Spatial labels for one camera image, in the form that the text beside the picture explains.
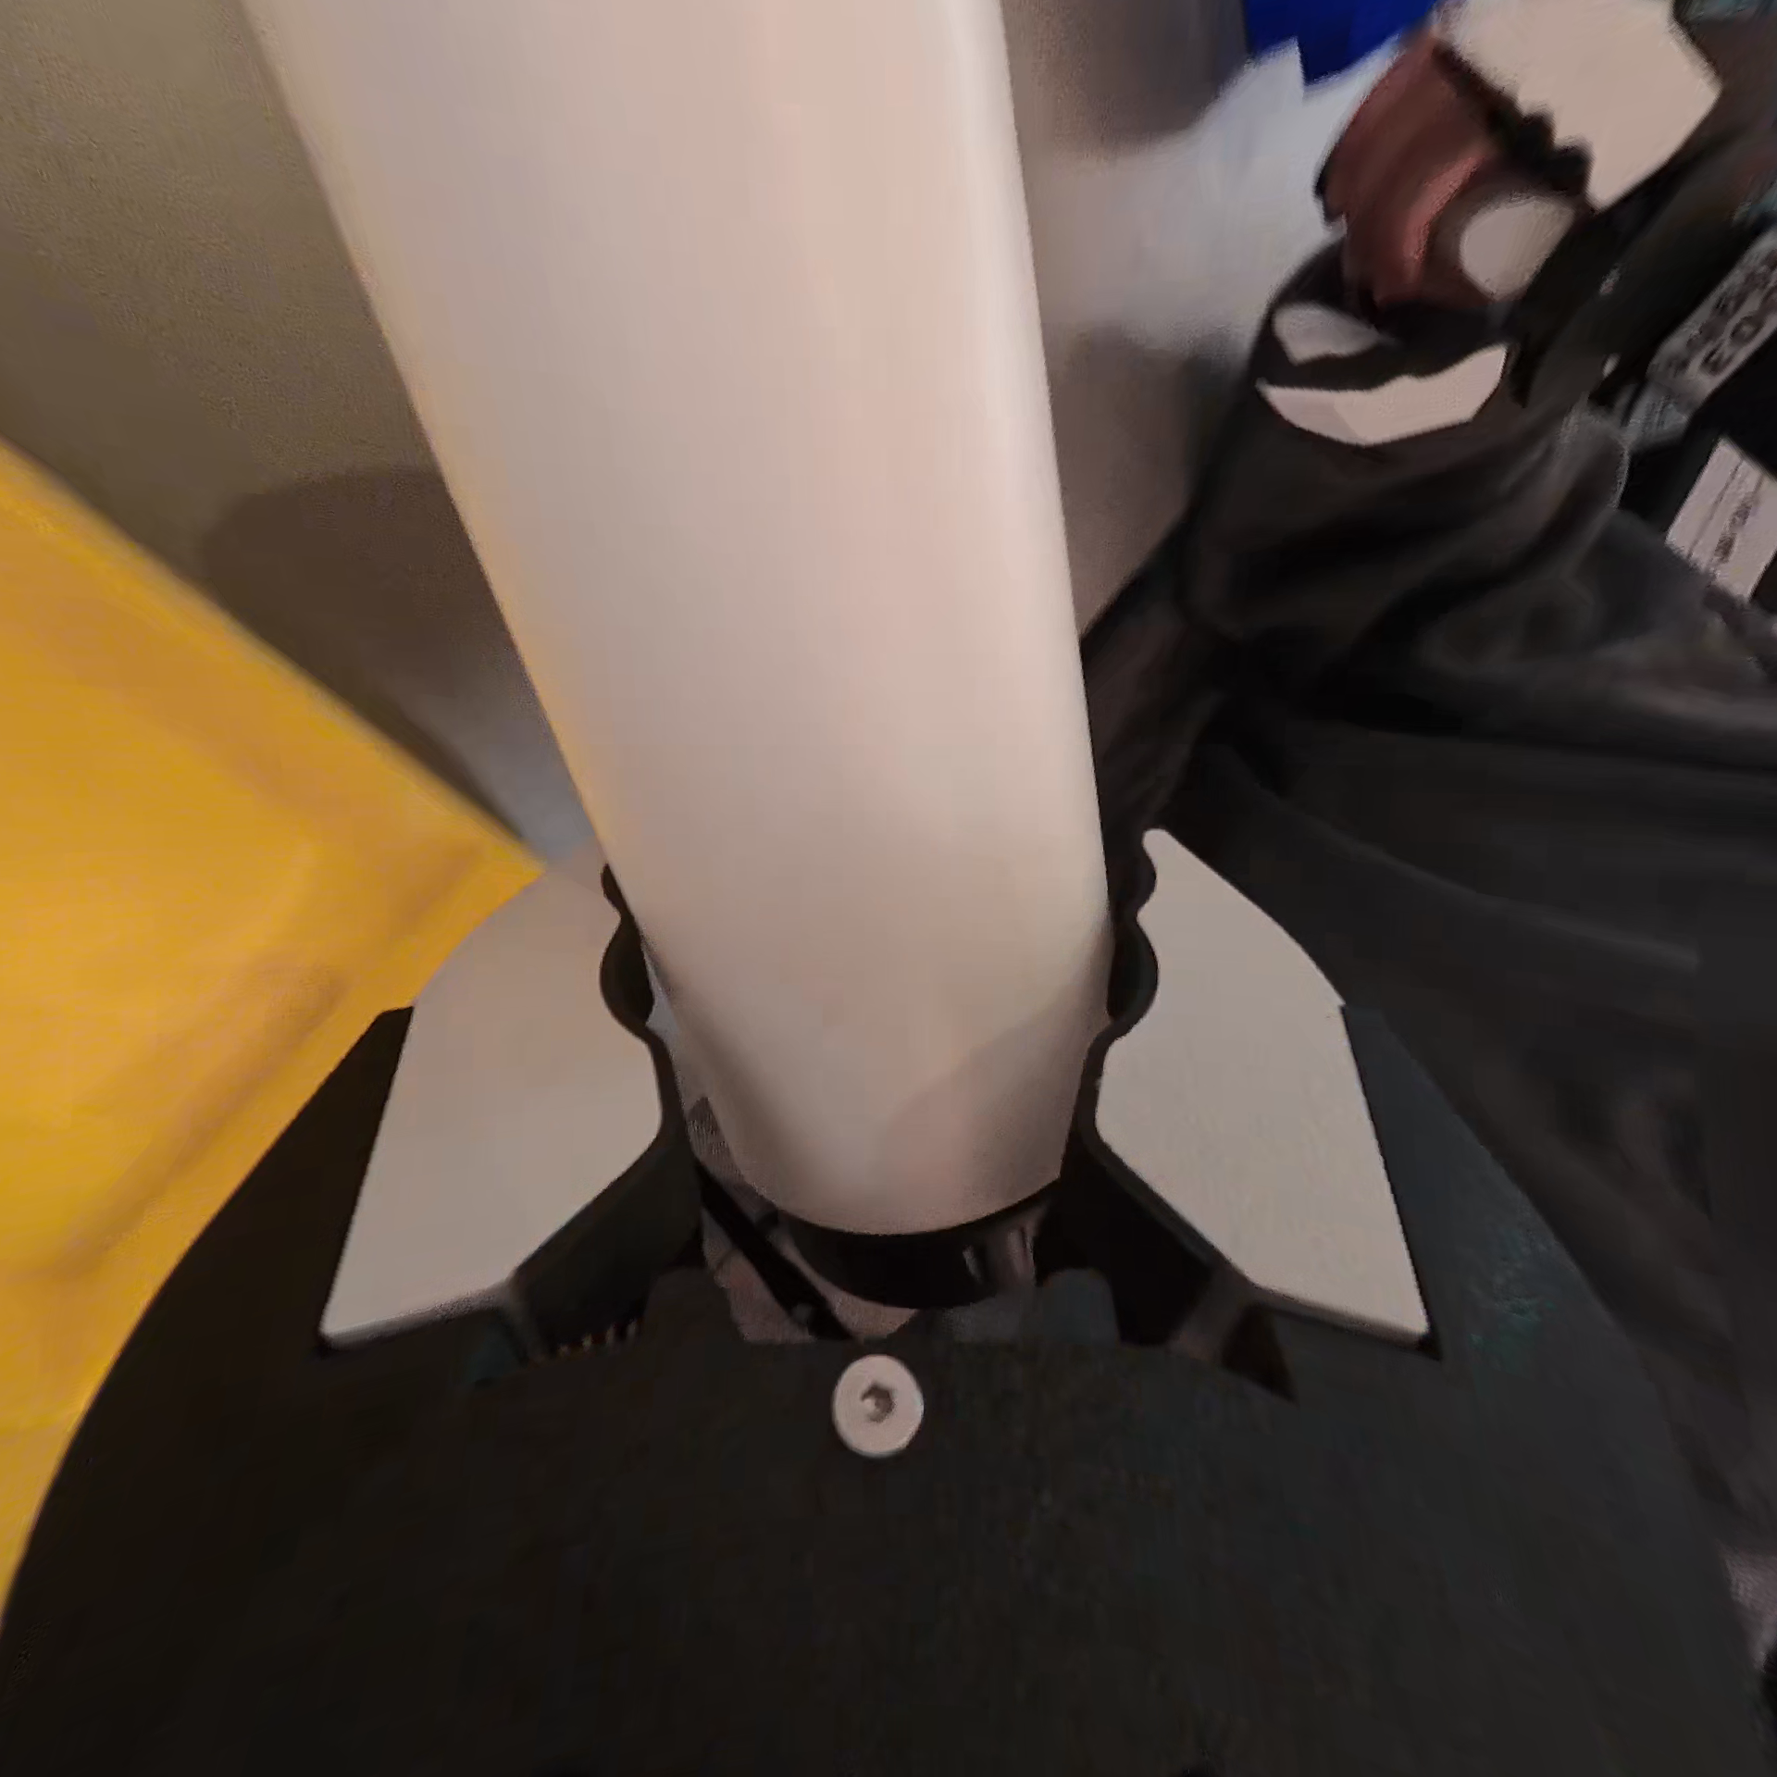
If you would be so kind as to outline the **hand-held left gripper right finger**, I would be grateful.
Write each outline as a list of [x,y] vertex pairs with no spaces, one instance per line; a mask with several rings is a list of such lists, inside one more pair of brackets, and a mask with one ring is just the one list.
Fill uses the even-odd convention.
[[1192,1236],[1229,1307],[1419,1346],[1431,1318],[1321,966],[1166,831],[1133,913],[1147,966],[1108,1037],[1086,1133]]

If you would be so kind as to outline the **person's dark clothing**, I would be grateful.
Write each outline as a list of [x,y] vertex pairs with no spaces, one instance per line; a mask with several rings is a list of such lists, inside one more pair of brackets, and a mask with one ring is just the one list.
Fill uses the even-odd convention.
[[1629,1336],[1773,1640],[1773,620],[1593,411],[1353,448],[1244,394],[1086,650],[1166,827],[1388,1022]]

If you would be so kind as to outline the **yellow plastic bin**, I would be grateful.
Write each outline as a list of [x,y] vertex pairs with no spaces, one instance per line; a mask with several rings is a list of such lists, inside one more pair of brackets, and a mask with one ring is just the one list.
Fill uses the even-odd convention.
[[170,1272],[540,872],[3,446],[3,1590]]

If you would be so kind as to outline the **black bottle lid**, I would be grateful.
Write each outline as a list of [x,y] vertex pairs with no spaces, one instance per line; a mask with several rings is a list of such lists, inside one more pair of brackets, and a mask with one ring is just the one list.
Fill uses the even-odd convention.
[[1031,1288],[1036,1235],[1049,1194],[964,1223],[923,1231],[859,1233],[786,1214],[801,1261],[844,1294],[879,1307],[946,1312]]

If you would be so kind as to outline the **white plastic bottle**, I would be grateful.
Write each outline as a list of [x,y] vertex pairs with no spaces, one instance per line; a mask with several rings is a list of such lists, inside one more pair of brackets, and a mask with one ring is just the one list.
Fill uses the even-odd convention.
[[242,9],[746,1183],[1033,1198],[1108,913],[999,4]]

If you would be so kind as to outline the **person's right hand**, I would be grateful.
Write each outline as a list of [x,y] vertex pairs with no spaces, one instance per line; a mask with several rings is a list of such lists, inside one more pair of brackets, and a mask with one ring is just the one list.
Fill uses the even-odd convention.
[[1436,248],[1442,218],[1503,167],[1503,144],[1442,44],[1412,35],[1344,126],[1316,194],[1342,229],[1344,281],[1377,307],[1479,309],[1488,298]]

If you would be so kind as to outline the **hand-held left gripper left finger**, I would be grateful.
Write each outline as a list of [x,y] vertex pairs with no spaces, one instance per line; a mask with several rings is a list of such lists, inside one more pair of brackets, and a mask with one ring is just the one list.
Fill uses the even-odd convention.
[[699,1170],[629,911],[548,868],[418,994],[320,1331],[333,1346],[492,1314],[598,1344],[696,1262]]

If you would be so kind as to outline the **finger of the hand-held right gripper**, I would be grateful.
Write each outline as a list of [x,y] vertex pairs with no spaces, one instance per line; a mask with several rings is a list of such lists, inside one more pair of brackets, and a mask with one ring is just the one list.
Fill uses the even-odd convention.
[[1406,315],[1384,328],[1310,300],[1273,307],[1266,350],[1255,378],[1264,405],[1292,429],[1342,446],[1466,426],[1493,398],[1512,357],[1503,337],[1462,316]]
[[1438,46],[1551,144],[1584,159],[1608,211],[1675,161],[1721,100],[1721,80],[1664,2],[1460,2]]

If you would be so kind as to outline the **blue plastic bin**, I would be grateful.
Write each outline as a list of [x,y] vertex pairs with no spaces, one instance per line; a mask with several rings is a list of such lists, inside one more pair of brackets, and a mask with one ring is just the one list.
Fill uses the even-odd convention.
[[1240,17],[1253,61],[1294,48],[1305,87],[1340,78],[1406,33],[1438,2],[1242,2]]

